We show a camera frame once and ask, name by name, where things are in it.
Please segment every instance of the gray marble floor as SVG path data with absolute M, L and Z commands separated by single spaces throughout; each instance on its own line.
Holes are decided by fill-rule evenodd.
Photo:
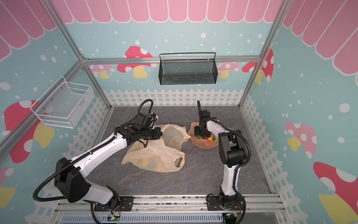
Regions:
M 205 106 L 211 116 L 229 128 L 240 129 L 250 142 L 242 116 L 237 106 Z M 114 126 L 130 120 L 137 107 L 116 107 L 110 118 L 103 139 L 108 137 Z M 198 108 L 195 106 L 155 106 L 152 112 L 159 116 L 157 124 L 176 124 L 185 126 L 187 131 L 193 121 L 199 120 Z M 219 158 L 218 146 L 204 149 L 194 145 L 190 140 L 183 143 L 185 164 L 178 172 L 158 173 L 145 171 L 131 163 L 121 164 L 127 152 L 126 147 L 96 167 L 87 179 L 100 185 L 108 185 L 119 194 L 206 194 L 218 193 L 223 181 L 224 165 Z M 238 190 L 243 194 L 268 193 L 257 156 L 252 151 L 250 162 L 241 168 Z

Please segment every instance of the pink mushroom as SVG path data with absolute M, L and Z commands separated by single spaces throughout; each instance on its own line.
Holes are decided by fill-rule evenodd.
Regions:
M 4 167 L 0 168 L 0 186 L 3 184 L 6 179 L 14 172 L 14 168 Z M 10 202 L 11 198 L 15 194 L 15 188 L 9 187 L 4 188 L 0 187 L 0 208 L 5 208 Z
M 333 195 L 318 197 L 335 223 L 352 223 L 358 220 L 358 178 L 333 166 L 315 162 L 313 170 Z
M 239 63 L 237 62 L 223 62 L 216 66 L 218 71 L 221 72 L 220 78 L 229 77 L 229 70 L 231 71 L 239 71 Z
M 114 68 L 111 65 L 91 65 L 89 67 L 95 77 L 98 77 L 98 73 L 100 74 L 101 79 L 109 79 L 110 76 L 106 71 L 114 72 Z
M 297 151 L 299 146 L 303 146 L 309 159 L 314 157 L 317 149 L 316 133 L 311 126 L 286 123 L 285 134 L 290 133 L 292 138 L 287 139 L 293 151 Z
M 144 58 L 144 57 L 153 57 L 148 51 L 143 48 L 137 46 L 131 46 L 128 48 L 127 52 L 124 55 L 125 58 Z M 117 70 L 124 73 L 130 70 L 134 70 L 135 78 L 145 78 L 147 77 L 147 73 L 144 70 L 144 65 L 149 67 L 157 67 L 158 64 L 126 64 L 126 65 L 118 65 Z
M 261 84 L 262 75 L 265 74 L 266 81 L 269 82 L 272 77 L 272 73 L 274 72 L 274 52 L 270 49 L 266 60 L 263 62 L 261 70 L 258 72 L 256 77 L 257 84 Z
M 252 72 L 255 69 L 256 62 L 249 62 L 242 67 L 243 72 Z
M 6 108 L 4 111 L 6 131 L 3 132 L 3 135 L 8 134 L 16 127 L 24 116 L 31 111 L 30 106 L 35 102 L 35 100 L 21 101 Z M 14 163 L 25 161 L 30 154 L 34 139 L 37 140 L 43 148 L 47 147 L 52 140 L 54 133 L 55 131 L 53 128 L 47 127 L 43 125 L 40 120 L 37 120 L 10 151 L 12 161 Z

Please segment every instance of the white picket fence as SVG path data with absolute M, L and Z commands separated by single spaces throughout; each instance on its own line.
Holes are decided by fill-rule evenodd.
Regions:
M 294 186 L 286 179 L 288 173 L 282 170 L 282 161 L 277 159 L 278 152 L 272 147 L 274 143 L 270 142 L 270 134 L 265 132 L 266 126 L 262 125 L 262 119 L 259 118 L 259 112 L 256 112 L 254 101 L 250 95 L 245 99 L 242 110 L 263 172 L 269 177 L 268 181 L 273 187 L 274 193 L 280 194 L 291 223 L 295 221 L 297 224 L 302 222 L 306 224 L 308 215 L 300 210 L 301 199 L 295 197 L 292 192 Z
M 114 106 L 138 106 L 145 99 L 152 99 L 154 101 L 154 105 L 158 106 L 187 106 L 187 105 L 196 105 L 197 100 L 200 100 L 202 105 L 238 105 L 242 98 L 244 90 L 237 92 L 233 90 L 230 92 L 226 91 L 200 91 L 197 90 L 194 92 L 193 90 L 186 91 L 183 90 L 180 92 L 179 90 L 165 92 L 164 90 L 158 92 L 154 90 L 151 92 L 147 90 L 146 92 L 140 90 L 136 92 L 133 90 L 129 92 L 126 90 L 122 92 L 118 90 L 115 92 L 111 90 L 111 92 L 105 92 L 109 102 Z
M 82 154 L 90 149 L 93 141 L 99 131 L 101 123 L 107 113 L 107 107 L 103 100 L 96 97 L 96 101 L 92 102 L 93 108 L 89 109 L 89 114 L 86 114 L 86 120 L 82 120 L 82 127 L 77 128 L 78 134 L 73 135 L 73 143 L 68 144 L 69 151 L 63 153 L 66 159 Z M 42 197 L 56 197 L 61 196 L 60 191 L 53 185 L 53 180 L 49 185 L 43 188 L 45 194 Z M 58 201 L 38 202 L 34 201 L 36 205 L 35 211 L 25 216 L 28 224 L 33 223 L 48 223 L 57 207 Z

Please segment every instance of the mounting plate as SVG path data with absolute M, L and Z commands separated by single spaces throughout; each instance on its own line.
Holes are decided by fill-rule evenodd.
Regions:
M 119 197 L 121 199 L 120 211 L 131 211 L 134 197 Z M 94 211 L 108 211 L 101 204 L 96 204 Z
M 245 199 L 241 196 L 237 196 L 237 201 L 239 206 L 236 204 L 236 202 L 232 203 L 232 206 L 230 208 L 223 208 L 220 204 L 219 196 L 218 195 L 208 195 L 206 197 L 206 204 L 208 211 L 238 211 L 238 210 L 244 210 L 244 204 L 241 204 Z

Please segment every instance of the yellow plastic bag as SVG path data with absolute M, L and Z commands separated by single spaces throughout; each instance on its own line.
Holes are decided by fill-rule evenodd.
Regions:
M 131 162 L 133 165 L 155 172 L 176 172 L 185 163 L 185 153 L 181 152 L 183 142 L 190 136 L 185 127 L 175 124 L 156 125 L 163 135 L 158 140 L 149 140 L 147 147 L 135 142 L 127 151 L 122 164 Z

